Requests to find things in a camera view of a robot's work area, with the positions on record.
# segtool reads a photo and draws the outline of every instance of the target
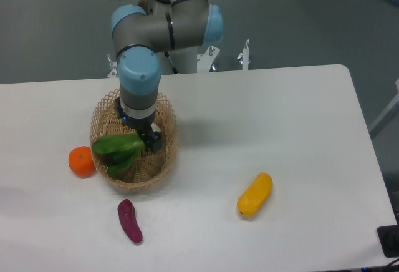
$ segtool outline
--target green vegetable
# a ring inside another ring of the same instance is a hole
[[[111,152],[124,152],[129,149],[137,148],[143,142],[137,133],[124,135],[106,135],[99,138],[92,145],[95,153],[106,155]]]
[[[127,160],[123,161],[122,163],[116,164],[116,165],[112,165],[108,167],[108,175],[110,177],[114,177],[116,176],[116,174],[118,174],[119,172],[121,172],[122,170],[125,170],[126,168],[128,168],[129,166],[132,165],[133,161],[137,158],[136,155],[132,155],[130,158],[128,158]]]
[[[106,135],[92,145],[93,152],[111,156],[114,165],[108,167],[107,172],[110,177],[131,166],[144,148],[144,143],[137,133]]]

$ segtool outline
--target wicker basket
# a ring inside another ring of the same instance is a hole
[[[114,100],[119,94],[119,89],[111,91],[95,108],[90,126],[91,145],[104,135],[134,132],[131,128],[122,125],[114,111]],[[115,178],[111,178],[107,173],[106,158],[92,153],[97,170],[111,184],[127,190],[142,190],[152,186],[170,172],[178,150],[177,123],[171,104],[162,93],[158,94],[158,106],[154,123],[161,128],[162,149],[155,154],[142,152],[131,167],[118,173]]]

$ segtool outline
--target yellow fruit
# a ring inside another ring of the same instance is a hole
[[[273,181],[270,175],[261,172],[254,182],[238,198],[237,209],[245,217],[254,216],[269,199]]]

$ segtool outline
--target white table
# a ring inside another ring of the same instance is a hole
[[[144,242],[122,231],[127,197],[69,152],[89,144],[117,79],[0,85],[0,271],[320,271],[387,264],[395,224],[344,66],[169,75],[180,151],[171,175],[130,195]],[[261,171],[253,221],[236,200]]]

